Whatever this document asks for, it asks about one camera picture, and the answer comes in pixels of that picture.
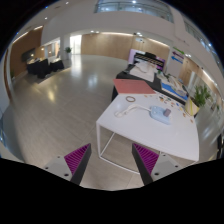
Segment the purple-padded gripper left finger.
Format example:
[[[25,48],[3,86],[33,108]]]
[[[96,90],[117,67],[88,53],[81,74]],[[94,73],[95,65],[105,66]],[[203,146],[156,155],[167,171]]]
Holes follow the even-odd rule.
[[[90,156],[91,144],[88,143],[65,156],[57,156],[49,161],[43,169],[79,185],[82,181]]]

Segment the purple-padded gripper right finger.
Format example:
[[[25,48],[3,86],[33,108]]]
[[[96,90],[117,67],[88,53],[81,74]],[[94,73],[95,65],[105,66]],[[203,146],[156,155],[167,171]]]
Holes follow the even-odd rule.
[[[182,166],[169,155],[157,154],[136,143],[132,144],[132,155],[144,185],[182,169]]]

